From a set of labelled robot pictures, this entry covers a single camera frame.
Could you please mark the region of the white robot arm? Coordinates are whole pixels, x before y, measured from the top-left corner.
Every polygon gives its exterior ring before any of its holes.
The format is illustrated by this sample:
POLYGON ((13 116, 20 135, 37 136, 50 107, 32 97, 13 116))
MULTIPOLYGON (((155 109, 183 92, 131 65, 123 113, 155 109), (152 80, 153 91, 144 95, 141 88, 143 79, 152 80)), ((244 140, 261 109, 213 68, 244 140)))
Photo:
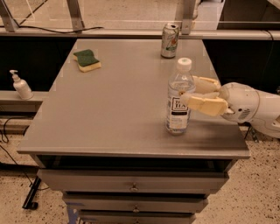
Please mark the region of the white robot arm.
POLYGON ((208 116, 221 116, 235 123, 249 123, 264 135, 280 138, 280 96, 237 82, 221 85, 217 80, 193 77, 194 93, 180 101, 208 116))

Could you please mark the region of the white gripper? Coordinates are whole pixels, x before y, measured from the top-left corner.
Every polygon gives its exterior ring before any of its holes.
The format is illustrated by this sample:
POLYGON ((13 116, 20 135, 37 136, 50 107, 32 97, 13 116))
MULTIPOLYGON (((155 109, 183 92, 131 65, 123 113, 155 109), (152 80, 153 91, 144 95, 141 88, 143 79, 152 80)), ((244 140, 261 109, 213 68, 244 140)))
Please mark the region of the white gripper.
POLYGON ((222 115, 226 120, 237 123, 248 122, 257 111, 259 95, 250 86, 230 82, 221 87, 218 80, 200 76, 194 76, 193 81, 196 93, 180 96, 180 101, 189 109, 208 116, 222 115), (214 93, 219 90, 220 97, 214 93))

